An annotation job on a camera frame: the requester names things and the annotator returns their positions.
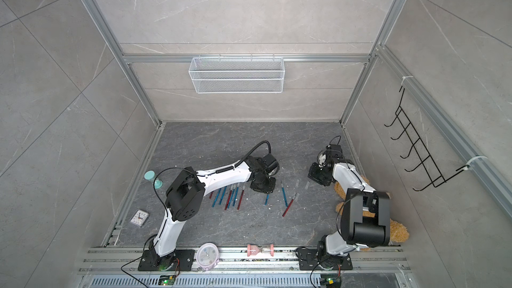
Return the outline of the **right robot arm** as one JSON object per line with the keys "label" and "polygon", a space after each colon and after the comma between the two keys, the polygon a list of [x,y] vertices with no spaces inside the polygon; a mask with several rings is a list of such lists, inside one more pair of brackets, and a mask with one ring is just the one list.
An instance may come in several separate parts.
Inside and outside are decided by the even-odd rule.
{"label": "right robot arm", "polygon": [[389,244],[390,198],[363,180],[355,165],[345,158],[341,145],[327,145],[309,168],[308,177],[324,187],[338,186],[345,193],[335,220],[336,231],[318,242],[317,258],[321,263]]}

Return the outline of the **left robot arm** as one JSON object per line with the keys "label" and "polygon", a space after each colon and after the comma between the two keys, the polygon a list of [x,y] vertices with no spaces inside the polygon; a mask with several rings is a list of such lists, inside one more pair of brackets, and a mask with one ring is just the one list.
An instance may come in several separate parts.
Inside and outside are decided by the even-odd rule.
{"label": "left robot arm", "polygon": [[197,215],[205,196],[246,182],[256,192],[271,193],[279,168],[278,161],[270,153],[263,157],[248,155],[243,160],[210,170],[181,168],[166,191],[164,219],[153,240],[152,252],[159,258],[174,254],[185,222]]}

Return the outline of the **pink hourglass timer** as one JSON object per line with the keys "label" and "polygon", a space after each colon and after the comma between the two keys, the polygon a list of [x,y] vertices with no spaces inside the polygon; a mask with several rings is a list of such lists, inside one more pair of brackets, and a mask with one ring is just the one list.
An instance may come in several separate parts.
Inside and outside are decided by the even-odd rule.
{"label": "pink hourglass timer", "polygon": [[256,244],[248,244],[247,245],[247,256],[256,256],[256,255],[265,255],[273,257],[275,255],[275,246],[273,244],[269,245],[256,245]]}

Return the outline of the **brown teddy bear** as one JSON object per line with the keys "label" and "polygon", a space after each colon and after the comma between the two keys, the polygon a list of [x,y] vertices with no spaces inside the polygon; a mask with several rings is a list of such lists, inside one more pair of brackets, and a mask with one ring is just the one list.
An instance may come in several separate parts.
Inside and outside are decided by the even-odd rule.
{"label": "brown teddy bear", "polygon": [[[335,210],[336,212],[341,215],[343,212],[343,207],[346,199],[346,193],[345,190],[342,188],[342,186],[339,183],[336,183],[334,186],[335,192],[338,194],[338,196],[341,197],[341,203],[339,203]],[[399,245],[401,243],[406,242],[409,239],[409,232],[405,225],[390,220],[390,240],[389,245]]]}

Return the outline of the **teal hourglass timer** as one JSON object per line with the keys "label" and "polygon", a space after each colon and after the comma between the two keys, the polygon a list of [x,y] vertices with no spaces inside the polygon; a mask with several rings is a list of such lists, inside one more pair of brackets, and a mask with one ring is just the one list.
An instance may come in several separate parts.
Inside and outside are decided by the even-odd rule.
{"label": "teal hourglass timer", "polygon": [[157,174],[154,171],[147,171],[143,177],[146,181],[152,182],[154,189],[162,188],[163,182],[157,178]]}

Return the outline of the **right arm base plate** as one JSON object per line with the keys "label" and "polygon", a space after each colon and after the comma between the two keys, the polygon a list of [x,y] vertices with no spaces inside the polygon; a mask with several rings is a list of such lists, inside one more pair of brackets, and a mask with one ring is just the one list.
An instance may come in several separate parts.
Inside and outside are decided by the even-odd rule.
{"label": "right arm base plate", "polygon": [[333,256],[329,254],[320,255],[317,249],[299,247],[295,250],[295,256],[299,260],[299,269],[302,271],[350,271],[353,269],[352,261],[349,255],[344,257]]}

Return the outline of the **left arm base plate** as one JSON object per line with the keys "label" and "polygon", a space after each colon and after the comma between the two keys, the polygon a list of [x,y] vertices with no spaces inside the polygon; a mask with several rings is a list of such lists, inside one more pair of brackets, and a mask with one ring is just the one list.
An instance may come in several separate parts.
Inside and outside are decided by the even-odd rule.
{"label": "left arm base plate", "polygon": [[176,249],[173,253],[160,257],[154,249],[143,252],[138,271],[190,271],[195,251],[193,249]]}

